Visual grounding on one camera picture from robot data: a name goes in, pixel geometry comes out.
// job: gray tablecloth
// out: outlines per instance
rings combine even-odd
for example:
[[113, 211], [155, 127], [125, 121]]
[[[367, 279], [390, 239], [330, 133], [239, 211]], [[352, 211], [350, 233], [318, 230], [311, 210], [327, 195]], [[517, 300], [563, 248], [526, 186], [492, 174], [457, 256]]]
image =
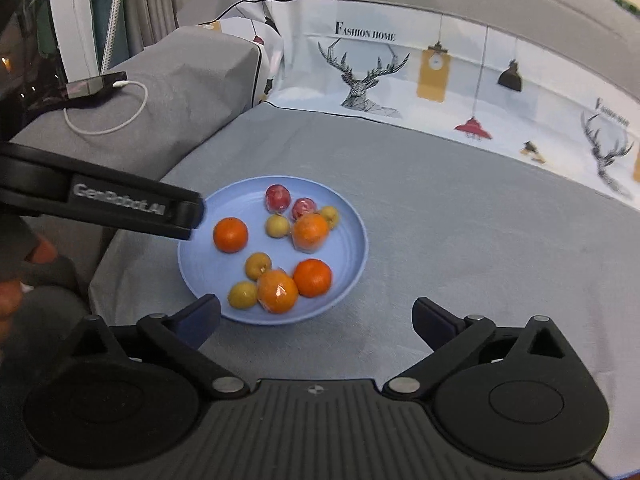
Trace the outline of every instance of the gray tablecloth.
[[[612, 475], [640, 466], [636, 211], [469, 146], [269, 104], [238, 117], [165, 181], [207, 196], [262, 174], [311, 178], [345, 196], [367, 227], [369, 261], [352, 293], [326, 314], [277, 328], [224, 321], [201, 348], [207, 356], [249, 382], [383, 383], [429, 352], [411, 327], [419, 296], [458, 316], [482, 313], [507, 326], [547, 314], [609, 402], [596, 463]], [[109, 323], [130, 324], [193, 301], [176, 247], [119, 232], [90, 287], [95, 311]]]

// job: blue plate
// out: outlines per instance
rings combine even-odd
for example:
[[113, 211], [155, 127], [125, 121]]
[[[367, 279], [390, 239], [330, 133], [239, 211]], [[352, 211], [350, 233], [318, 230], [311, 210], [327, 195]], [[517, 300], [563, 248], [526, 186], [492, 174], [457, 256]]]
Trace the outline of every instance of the blue plate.
[[[290, 237], [270, 238], [264, 223], [270, 213], [264, 206], [264, 193], [272, 184], [282, 184], [291, 193], [291, 203], [302, 197], [313, 199], [318, 207], [332, 205], [340, 212], [340, 223], [322, 248], [313, 254], [301, 253], [293, 247]], [[290, 219], [291, 207], [284, 213]], [[219, 220], [235, 216], [249, 229], [249, 242], [238, 253], [225, 254], [213, 245], [213, 227]], [[303, 298], [285, 314], [270, 314], [260, 305], [247, 310], [229, 306], [226, 296], [231, 287], [242, 280], [244, 262], [253, 253], [267, 253], [273, 268], [283, 268], [292, 275], [296, 265], [307, 258], [324, 261], [333, 272], [331, 289], [323, 296]], [[260, 176], [223, 187], [206, 200], [202, 224], [191, 240], [178, 244], [180, 273], [191, 292], [200, 298], [213, 293], [222, 305], [226, 318], [255, 325], [296, 323], [322, 314], [344, 298], [360, 279], [369, 253], [369, 240], [362, 219], [349, 202], [327, 186], [293, 176]]]

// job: yellow tag print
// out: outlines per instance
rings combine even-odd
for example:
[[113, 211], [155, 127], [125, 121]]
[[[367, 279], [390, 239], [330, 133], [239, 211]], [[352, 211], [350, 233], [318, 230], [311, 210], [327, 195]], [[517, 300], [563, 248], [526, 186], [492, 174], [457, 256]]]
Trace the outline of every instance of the yellow tag print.
[[636, 158], [636, 166], [634, 168], [634, 180], [640, 182], [640, 150], [638, 151], [638, 158]]
[[429, 101], [444, 101], [449, 81], [451, 56], [440, 42], [422, 51], [420, 76], [418, 78], [418, 97]]
[[217, 31], [222, 31], [222, 27], [220, 26], [220, 22], [218, 20], [216, 20], [215, 22], [211, 22], [211, 23], [204, 23], [203, 25], [200, 25], [202, 28], [208, 28], [209, 30], [217, 30]]

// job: deer antlers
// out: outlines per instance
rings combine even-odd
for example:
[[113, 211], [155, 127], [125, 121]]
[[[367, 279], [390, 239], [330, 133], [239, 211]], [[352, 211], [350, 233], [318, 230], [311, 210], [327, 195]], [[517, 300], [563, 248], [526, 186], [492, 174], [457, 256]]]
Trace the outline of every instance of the deer antlers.
[[580, 115], [580, 122], [582, 123], [582, 129], [584, 130], [584, 135], [587, 137], [587, 139], [589, 139], [589, 142], [593, 146], [593, 150], [592, 150], [593, 156], [595, 156], [596, 160], [601, 160], [605, 163], [606, 166], [608, 166], [609, 164], [613, 163], [613, 159], [615, 157], [624, 156], [628, 152], [630, 152], [634, 144], [631, 143], [629, 146], [627, 145], [629, 139], [625, 130], [625, 139], [624, 139], [623, 145], [620, 146], [620, 143], [618, 142], [618, 140], [616, 140], [616, 142], [613, 145], [613, 149], [610, 150], [610, 152], [607, 153], [607, 155], [602, 155], [600, 153], [601, 146], [600, 146], [600, 143], [598, 142], [598, 134], [600, 133], [600, 129], [598, 128], [594, 132], [590, 128], [591, 121], [593, 121], [597, 116], [598, 114], [595, 114], [594, 116], [591, 116], [589, 119], [585, 121], [584, 113], [582, 113]]
[[324, 50], [322, 50], [322, 46], [318, 41], [318, 49], [320, 50], [320, 54], [322, 54], [322, 57], [326, 59], [326, 62], [328, 64], [342, 72], [342, 79], [344, 79], [345, 83], [349, 84], [350, 82], [353, 82], [353, 70], [349, 65], [347, 65], [347, 53], [344, 53], [344, 56], [342, 56], [340, 63], [338, 63], [338, 58], [334, 57], [334, 46], [336, 43], [338, 43], [338, 41], [340, 41], [340, 38], [329, 45], [326, 53], [324, 52]]
[[[331, 66], [333, 66], [334, 68], [337, 68], [340, 72], [342, 72], [343, 74], [342, 79], [344, 79], [345, 83], [348, 84], [354, 81], [353, 70], [349, 65], [347, 65], [346, 52], [344, 53], [344, 56], [342, 56], [340, 63], [338, 63], [338, 58], [334, 56], [334, 46], [336, 43], [338, 43], [338, 41], [340, 41], [340, 38], [338, 38], [331, 45], [329, 45], [329, 47], [326, 50], [326, 53], [324, 52], [324, 50], [322, 50], [322, 46], [318, 41], [318, 49], [320, 50], [320, 54], [322, 54], [322, 57], [324, 57], [324, 59], [328, 64], [330, 64]], [[367, 70], [367, 75], [362, 79], [363, 83], [369, 83], [374, 79], [379, 78], [382, 75], [394, 74], [395, 72], [398, 72], [398, 70], [400, 70], [409, 59], [409, 54], [407, 54], [404, 60], [402, 61], [402, 63], [398, 64], [398, 56], [391, 49], [389, 45], [387, 45], [387, 47], [391, 51], [391, 54], [393, 55], [391, 59], [391, 63], [389, 63], [385, 68], [382, 68], [382, 60], [378, 58], [377, 68], [373, 70]]]
[[362, 80], [363, 83], [368, 83], [369, 81], [372, 81], [375, 78], [380, 77], [381, 75], [395, 74], [404, 66], [404, 64], [409, 59], [409, 54], [407, 54], [402, 63], [398, 64], [398, 56], [396, 56], [396, 53], [391, 49], [389, 45], [387, 45], [387, 47], [393, 55], [391, 63], [389, 63], [386, 68], [382, 68], [382, 61], [380, 59], [380, 56], [378, 56], [378, 67], [375, 70], [367, 70], [367, 76]]

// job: finger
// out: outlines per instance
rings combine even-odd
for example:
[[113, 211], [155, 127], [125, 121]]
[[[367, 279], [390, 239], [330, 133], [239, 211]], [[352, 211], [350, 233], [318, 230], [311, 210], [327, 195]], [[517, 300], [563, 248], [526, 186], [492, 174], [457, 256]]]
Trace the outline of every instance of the finger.
[[0, 320], [0, 345], [4, 343], [11, 330], [11, 318]]
[[0, 283], [0, 319], [12, 316], [22, 303], [20, 280]]
[[38, 235], [40, 243], [31, 251], [26, 260], [32, 264], [48, 264], [58, 257], [58, 251], [44, 236]]

